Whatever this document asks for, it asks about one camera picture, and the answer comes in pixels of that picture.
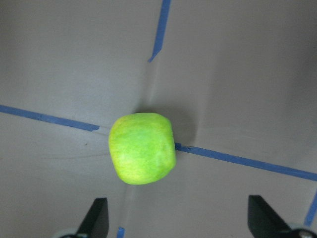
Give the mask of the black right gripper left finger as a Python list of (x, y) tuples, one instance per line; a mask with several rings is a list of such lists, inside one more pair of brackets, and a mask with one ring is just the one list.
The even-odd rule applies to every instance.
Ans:
[(74, 234), (65, 238), (106, 238), (109, 231), (107, 198), (96, 198)]

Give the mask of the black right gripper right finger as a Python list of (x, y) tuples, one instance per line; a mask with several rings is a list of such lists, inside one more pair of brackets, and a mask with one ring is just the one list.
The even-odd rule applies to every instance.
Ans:
[(290, 227), (260, 196), (248, 197), (248, 228), (255, 238), (315, 238), (307, 228)]

